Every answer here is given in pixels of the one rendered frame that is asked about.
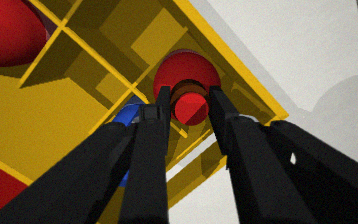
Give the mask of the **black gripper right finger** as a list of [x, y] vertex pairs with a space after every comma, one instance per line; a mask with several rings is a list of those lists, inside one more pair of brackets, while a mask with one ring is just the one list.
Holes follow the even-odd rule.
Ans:
[[358, 224], [357, 161], [291, 122], [240, 114], [219, 85], [209, 97], [239, 224]]

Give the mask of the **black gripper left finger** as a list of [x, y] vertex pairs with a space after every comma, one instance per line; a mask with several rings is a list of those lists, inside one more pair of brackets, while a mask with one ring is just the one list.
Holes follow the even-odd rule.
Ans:
[[3, 206], [0, 224], [96, 224], [128, 170], [117, 224], [170, 224], [170, 99], [170, 86], [161, 86], [130, 126], [100, 126]]

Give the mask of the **yellow divided crate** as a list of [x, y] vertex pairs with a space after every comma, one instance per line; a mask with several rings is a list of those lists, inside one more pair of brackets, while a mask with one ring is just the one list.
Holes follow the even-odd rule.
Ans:
[[[0, 169], [26, 185], [133, 95], [155, 104], [154, 77], [172, 51], [210, 61], [240, 114], [260, 83], [188, 0], [29, 1], [59, 27], [32, 64], [0, 67]], [[166, 173], [214, 133], [208, 115], [170, 125]]]

